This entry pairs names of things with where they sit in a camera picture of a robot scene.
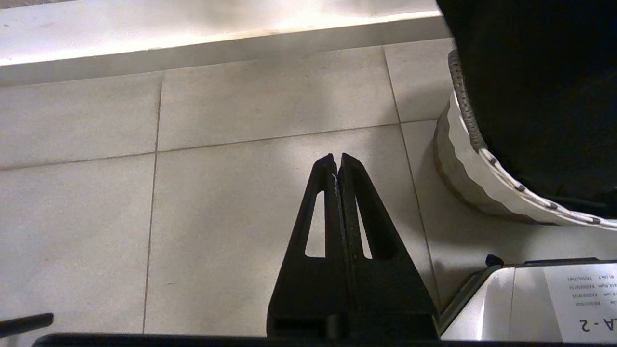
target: tile floor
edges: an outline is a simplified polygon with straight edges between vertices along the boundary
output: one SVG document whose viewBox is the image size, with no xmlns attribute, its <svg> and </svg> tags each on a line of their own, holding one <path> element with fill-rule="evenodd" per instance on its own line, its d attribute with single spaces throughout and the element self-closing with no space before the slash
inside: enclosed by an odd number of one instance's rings
<svg viewBox="0 0 617 347">
<path fill-rule="evenodd" d="M 58 331 L 263 336 L 310 168 L 328 153 L 365 164 L 439 306 L 487 253 L 616 258 L 617 234 L 493 219 L 444 188 L 430 146 L 451 47 L 1 89 L 0 319 L 56 322 L 0 346 Z"/>
</svg>

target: sticker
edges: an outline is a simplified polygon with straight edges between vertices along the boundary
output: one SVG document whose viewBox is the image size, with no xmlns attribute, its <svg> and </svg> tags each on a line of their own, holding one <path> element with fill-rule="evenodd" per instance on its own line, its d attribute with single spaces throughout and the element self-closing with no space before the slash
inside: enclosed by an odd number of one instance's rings
<svg viewBox="0 0 617 347">
<path fill-rule="evenodd" d="M 617 341 L 617 264 L 544 268 L 564 342 Z"/>
</svg>

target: floor tile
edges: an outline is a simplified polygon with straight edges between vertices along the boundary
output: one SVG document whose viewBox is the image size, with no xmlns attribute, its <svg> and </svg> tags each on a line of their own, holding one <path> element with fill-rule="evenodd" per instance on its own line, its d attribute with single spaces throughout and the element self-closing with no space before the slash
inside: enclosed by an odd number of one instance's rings
<svg viewBox="0 0 617 347">
<path fill-rule="evenodd" d="M 154 151 L 160 72 L 0 89 L 0 169 Z"/>
<path fill-rule="evenodd" d="M 384 46 L 402 122 L 437 119 L 452 93 L 451 38 Z"/>
<path fill-rule="evenodd" d="M 396 123 L 381 47 L 165 72 L 159 149 Z"/>
<path fill-rule="evenodd" d="M 154 155 L 0 172 L 0 320 L 45 312 L 51 332 L 143 324 Z"/>
<path fill-rule="evenodd" d="M 539 259 L 617 259 L 617 233 L 591 227 L 528 225 L 497 219 L 461 203 L 434 167 L 435 121 L 403 124 L 420 211 L 444 303 L 492 253 L 516 264 Z"/>
<path fill-rule="evenodd" d="M 398 125 L 173 151 L 157 160 L 146 333 L 265 335 L 312 164 L 343 151 L 364 163 L 435 293 Z"/>
</svg>

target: black cloth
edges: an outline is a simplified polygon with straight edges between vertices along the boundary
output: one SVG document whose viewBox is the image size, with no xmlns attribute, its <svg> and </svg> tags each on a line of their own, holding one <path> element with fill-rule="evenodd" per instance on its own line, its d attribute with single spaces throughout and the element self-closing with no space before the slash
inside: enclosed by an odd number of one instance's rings
<svg viewBox="0 0 617 347">
<path fill-rule="evenodd" d="M 617 1 L 437 3 L 504 168 L 569 209 L 617 217 Z"/>
</svg>

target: paper label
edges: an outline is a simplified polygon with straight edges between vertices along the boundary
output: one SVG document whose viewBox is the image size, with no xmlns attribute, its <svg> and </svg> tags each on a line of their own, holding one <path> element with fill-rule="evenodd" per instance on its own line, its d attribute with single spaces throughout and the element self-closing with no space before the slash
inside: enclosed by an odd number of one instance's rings
<svg viewBox="0 0 617 347">
<path fill-rule="evenodd" d="M 564 342 L 617 341 L 617 264 L 544 268 Z"/>
</svg>

